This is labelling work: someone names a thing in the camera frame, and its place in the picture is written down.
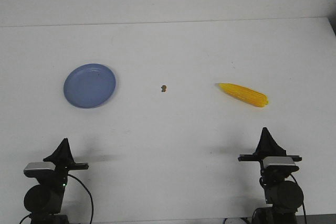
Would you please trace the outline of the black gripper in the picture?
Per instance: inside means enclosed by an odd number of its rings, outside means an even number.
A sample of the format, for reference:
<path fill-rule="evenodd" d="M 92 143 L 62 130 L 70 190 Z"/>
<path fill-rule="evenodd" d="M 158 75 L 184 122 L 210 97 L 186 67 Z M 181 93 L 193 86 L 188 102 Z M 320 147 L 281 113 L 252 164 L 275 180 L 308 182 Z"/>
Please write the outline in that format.
<path fill-rule="evenodd" d="M 261 161 L 280 162 L 285 160 L 300 162 L 302 161 L 302 157 L 298 155 L 286 156 L 286 150 L 280 147 L 273 139 L 268 129 L 266 127 L 263 127 L 260 140 L 255 152 L 253 154 L 240 154 L 238 160 L 240 162 L 261 162 Z"/>
<path fill-rule="evenodd" d="M 55 151 L 48 157 L 45 157 L 43 161 L 58 164 L 55 168 L 55 172 L 62 182 L 67 182 L 70 171 L 87 170 L 89 168 L 88 163 L 75 163 L 68 138 L 64 138 Z"/>

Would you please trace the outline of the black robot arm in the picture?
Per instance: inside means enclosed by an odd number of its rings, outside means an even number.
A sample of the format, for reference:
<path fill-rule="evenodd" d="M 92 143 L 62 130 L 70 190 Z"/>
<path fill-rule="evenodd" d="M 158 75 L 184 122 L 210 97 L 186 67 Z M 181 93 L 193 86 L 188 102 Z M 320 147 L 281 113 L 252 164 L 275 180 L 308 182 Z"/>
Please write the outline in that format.
<path fill-rule="evenodd" d="M 259 163 L 259 183 L 269 205 L 255 209 L 251 223 L 297 223 L 296 212 L 304 207 L 304 194 L 295 179 L 287 178 L 299 170 L 296 163 L 302 157 L 288 155 L 263 127 L 256 150 L 252 154 L 240 154 L 238 161 Z"/>
<path fill-rule="evenodd" d="M 89 189 L 74 175 L 73 170 L 87 170 L 88 163 L 76 163 L 71 153 L 69 140 L 64 138 L 55 151 L 41 162 L 28 163 L 23 173 L 34 178 L 38 184 L 30 188 L 24 197 L 24 207 L 29 214 L 23 218 L 31 223 L 70 223 L 67 215 L 61 214 L 62 202 L 68 178 L 76 180 L 88 193 L 91 204 L 89 222 L 93 221 L 94 203 Z"/>

